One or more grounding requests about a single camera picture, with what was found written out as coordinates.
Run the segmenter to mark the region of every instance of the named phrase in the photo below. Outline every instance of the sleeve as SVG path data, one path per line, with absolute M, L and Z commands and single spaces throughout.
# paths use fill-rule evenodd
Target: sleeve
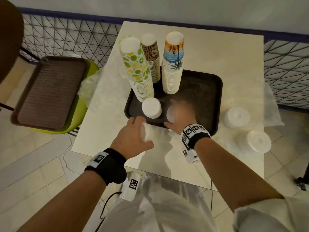
M 235 210 L 233 228 L 237 232 L 309 231 L 309 203 L 290 197 L 253 203 Z

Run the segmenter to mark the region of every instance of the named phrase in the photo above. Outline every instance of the black tray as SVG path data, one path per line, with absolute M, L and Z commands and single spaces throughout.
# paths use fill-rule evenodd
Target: black tray
M 126 117 L 143 116 L 148 124 L 164 127 L 168 121 L 166 112 L 171 105 L 170 99 L 177 101 L 186 100 L 194 105 L 196 120 L 203 125 L 213 136 L 218 129 L 220 103 L 222 94 L 222 80 L 214 74 L 183 70 L 180 87 L 177 93 L 169 95 L 162 89 L 162 78 L 154 85 L 154 97 L 157 98 L 162 107 L 162 114 L 157 119 L 151 119 L 144 115 L 141 102 L 137 100 L 133 89 L 128 97 L 125 107 Z

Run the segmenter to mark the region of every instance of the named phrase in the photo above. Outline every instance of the palm tree illustration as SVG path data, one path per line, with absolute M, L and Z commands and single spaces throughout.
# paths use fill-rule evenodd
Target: palm tree illustration
M 179 61 L 179 45 L 177 45 L 177 62 L 174 65 L 171 65 L 174 71 L 179 70 L 182 67 L 182 60 Z

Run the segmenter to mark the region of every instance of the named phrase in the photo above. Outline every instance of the black cable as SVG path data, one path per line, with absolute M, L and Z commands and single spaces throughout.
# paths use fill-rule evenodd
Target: black cable
M 102 218 L 102 215 L 103 215 L 103 212 L 104 212 L 104 209 L 105 209 L 105 207 L 106 207 L 107 202 L 108 202 L 109 199 L 110 199 L 113 195 L 115 195 L 115 194 L 119 194 L 119 195 L 120 195 L 120 194 L 121 194 L 121 191 L 113 193 L 113 194 L 112 194 L 111 196 L 109 196 L 109 198 L 106 200 L 106 202 L 105 202 L 105 204 L 104 204 L 104 207 L 103 207 L 103 210 L 102 210 L 102 213 L 101 213 L 101 215 L 100 215 L 100 218 L 102 219 L 102 221 L 100 222 L 98 228 L 96 228 L 95 232 L 97 232 L 97 231 L 99 230 L 100 226 L 102 225 L 102 223 L 103 223 L 103 221 L 104 221 L 104 219 L 105 219 L 105 217 Z
M 211 210 L 212 210 L 212 196 L 213 196 L 213 191 L 212 191 L 212 181 L 211 181 Z

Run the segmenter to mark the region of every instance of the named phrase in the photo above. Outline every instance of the wall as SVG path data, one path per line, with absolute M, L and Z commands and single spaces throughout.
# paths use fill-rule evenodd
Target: wall
M 309 0 L 9 0 L 19 7 L 309 34 Z

